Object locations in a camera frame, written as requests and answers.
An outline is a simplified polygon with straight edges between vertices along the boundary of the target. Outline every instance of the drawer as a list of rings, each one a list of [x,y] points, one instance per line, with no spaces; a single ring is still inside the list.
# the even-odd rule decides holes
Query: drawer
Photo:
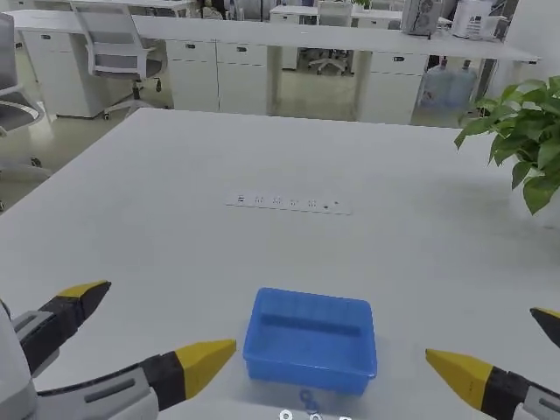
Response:
[[[270,22],[273,24],[299,24],[298,15],[286,15],[284,13],[270,13]]]
[[[71,35],[67,33],[27,32],[25,42],[31,41],[39,51],[44,53],[71,53],[73,49],[70,37]]]
[[[422,75],[427,61],[427,55],[373,52],[369,71],[371,73]]]
[[[358,19],[359,28],[370,28],[370,29],[388,29],[389,19]]]
[[[216,62],[214,42],[165,41],[168,60]]]
[[[266,65],[266,46],[249,44],[216,44],[219,63]]]

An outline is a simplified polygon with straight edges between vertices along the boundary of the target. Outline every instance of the chair armrest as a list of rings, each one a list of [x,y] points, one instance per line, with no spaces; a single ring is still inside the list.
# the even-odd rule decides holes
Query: chair armrest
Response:
[[[15,92],[21,92],[22,90],[24,90],[24,85],[22,84],[17,84],[16,86],[7,87],[6,89],[0,90],[0,98],[2,96],[13,94]]]

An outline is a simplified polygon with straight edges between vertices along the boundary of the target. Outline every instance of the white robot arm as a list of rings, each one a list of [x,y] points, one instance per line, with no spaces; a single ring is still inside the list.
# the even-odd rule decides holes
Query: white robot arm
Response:
[[[0,304],[0,419],[156,420],[159,411],[196,396],[235,352],[234,339],[195,343],[91,381],[36,392],[32,378],[56,358],[109,286],[63,290],[13,321]]]

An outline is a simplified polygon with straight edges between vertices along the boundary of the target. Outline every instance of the white wall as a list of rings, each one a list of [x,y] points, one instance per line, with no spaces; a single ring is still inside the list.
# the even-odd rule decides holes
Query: white wall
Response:
[[[560,75],[560,0],[520,0],[506,44],[542,58],[536,66],[523,66],[522,79],[546,80]],[[510,84],[510,68],[500,65],[489,88],[490,95],[497,95]]]

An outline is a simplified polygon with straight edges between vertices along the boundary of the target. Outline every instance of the chair wheel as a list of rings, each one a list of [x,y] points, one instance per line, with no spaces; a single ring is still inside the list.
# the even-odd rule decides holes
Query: chair wheel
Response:
[[[36,168],[42,168],[43,164],[37,157],[31,158],[31,166],[35,166]]]

